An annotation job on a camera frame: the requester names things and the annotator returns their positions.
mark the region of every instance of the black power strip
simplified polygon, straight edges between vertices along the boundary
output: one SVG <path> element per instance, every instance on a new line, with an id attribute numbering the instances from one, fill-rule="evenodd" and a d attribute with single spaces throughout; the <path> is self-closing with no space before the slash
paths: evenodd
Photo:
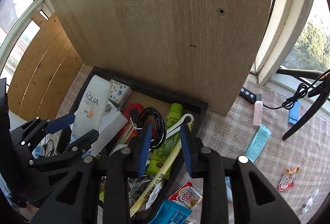
<path id="1" fill-rule="evenodd" d="M 252 93 L 250 90 L 246 89 L 245 87 L 241 87 L 239 96 L 249 101 L 251 104 L 254 104 L 257 101 L 255 97 L 255 93 Z"/>

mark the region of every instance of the checkered cloth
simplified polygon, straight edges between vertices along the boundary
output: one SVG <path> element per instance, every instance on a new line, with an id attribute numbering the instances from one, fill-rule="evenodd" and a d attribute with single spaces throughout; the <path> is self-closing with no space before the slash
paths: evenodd
<path id="1" fill-rule="evenodd" d="M 62 102 L 57 117 L 69 112 L 91 69 L 89 66 L 82 66 Z M 244 86 L 254 93 L 262 93 L 263 102 L 268 106 L 277 107 L 285 99 L 283 96 L 251 81 L 246 81 Z M 303 115 L 306 110 L 305 107 L 300 106 L 300 115 Z M 253 105 L 238 97 L 225 117 L 210 111 L 207 112 L 199 137 L 205 146 L 216 150 L 222 156 L 237 158 L 237 156 L 245 154 L 256 133 L 257 127 L 252 126 L 252 120 Z M 277 187 L 286 168 L 300 167 L 294 187 L 281 191 L 280 194 L 301 222 L 307 223 L 330 191 L 328 180 L 330 137 L 327 135 L 330 131 L 330 123 L 315 115 L 288 140 L 282 141 L 283 134 L 291 127 L 288 124 L 287 110 L 264 108 L 262 122 L 271 130 L 272 135 L 256 159 L 255 165 L 274 187 Z M 57 143 L 59 134 L 53 136 Z M 184 166 L 172 186 L 171 193 L 176 192 L 187 181 L 191 181 L 194 187 L 202 192 L 203 180 L 189 178 Z M 320 189 L 318 196 L 309 211 L 303 215 L 301 208 L 316 188 Z M 194 224 L 200 223 L 201 205 L 202 203 L 194 209 L 189 217 L 189 220 Z M 228 204 L 228 210 L 229 222 L 234 223 L 232 204 Z M 98 223 L 102 223 L 101 215 L 101 210 L 99 210 Z"/>

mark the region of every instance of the green tube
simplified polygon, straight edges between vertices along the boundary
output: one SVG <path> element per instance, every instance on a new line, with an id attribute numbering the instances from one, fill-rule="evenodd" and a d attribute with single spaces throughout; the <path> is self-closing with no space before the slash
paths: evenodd
<path id="1" fill-rule="evenodd" d="M 169 129 L 170 127 L 175 125 L 183 116 L 183 112 L 184 112 L 184 108 L 182 105 L 173 103 L 164 120 L 166 129 Z M 171 137 L 167 138 L 160 148 L 155 149 L 153 151 L 149 167 L 146 171 L 147 174 L 155 176 L 158 173 L 159 169 L 163 166 L 164 162 L 171 154 L 172 150 L 174 149 L 179 139 L 180 139 L 180 135 L 179 132 L 177 132 Z M 167 170 L 164 179 L 169 179 L 171 170 L 172 170 L 172 166 Z"/>

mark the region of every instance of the teal packet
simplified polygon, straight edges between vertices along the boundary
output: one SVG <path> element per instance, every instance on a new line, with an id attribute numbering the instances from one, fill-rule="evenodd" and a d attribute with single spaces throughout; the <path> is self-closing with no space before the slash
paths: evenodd
<path id="1" fill-rule="evenodd" d="M 257 133 L 255 133 L 255 137 L 253 138 L 245 154 L 245 156 L 249 158 L 251 162 L 254 162 L 255 159 L 258 158 L 260 152 L 266 145 L 271 133 L 272 132 L 266 126 L 264 126 L 263 124 L 260 125 L 257 130 Z"/>
<path id="2" fill-rule="evenodd" d="M 174 201 L 165 200 L 149 224 L 183 224 L 191 212 L 190 209 Z"/>

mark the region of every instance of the wooden wall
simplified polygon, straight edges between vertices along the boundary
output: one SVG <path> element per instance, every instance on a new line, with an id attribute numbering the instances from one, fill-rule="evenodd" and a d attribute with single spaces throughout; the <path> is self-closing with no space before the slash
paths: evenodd
<path id="1" fill-rule="evenodd" d="M 83 63 L 55 14 L 46 20 L 37 12 L 31 19 L 40 30 L 16 68 L 8 105 L 24 120 L 53 120 Z"/>
<path id="2" fill-rule="evenodd" d="M 271 0 L 51 2 L 85 64 L 206 101 L 222 115 L 249 74 L 271 5 Z"/>

